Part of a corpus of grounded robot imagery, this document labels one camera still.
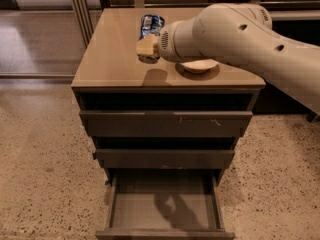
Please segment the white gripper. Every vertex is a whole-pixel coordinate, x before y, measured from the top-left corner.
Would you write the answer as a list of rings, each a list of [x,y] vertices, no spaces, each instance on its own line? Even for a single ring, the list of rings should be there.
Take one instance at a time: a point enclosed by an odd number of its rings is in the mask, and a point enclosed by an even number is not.
[[[164,26],[159,41],[156,35],[147,35],[136,43],[136,53],[148,57],[160,55],[167,61],[177,63],[199,59],[200,53],[193,42],[193,23],[194,18]]]

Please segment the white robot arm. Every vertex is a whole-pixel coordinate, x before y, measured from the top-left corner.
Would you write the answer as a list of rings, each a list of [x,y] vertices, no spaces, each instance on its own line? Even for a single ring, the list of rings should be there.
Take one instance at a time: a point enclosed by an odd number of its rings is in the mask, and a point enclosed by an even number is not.
[[[320,113],[320,47],[274,32],[269,12],[257,4],[213,4],[140,39],[136,53],[145,63],[163,58],[230,64]]]

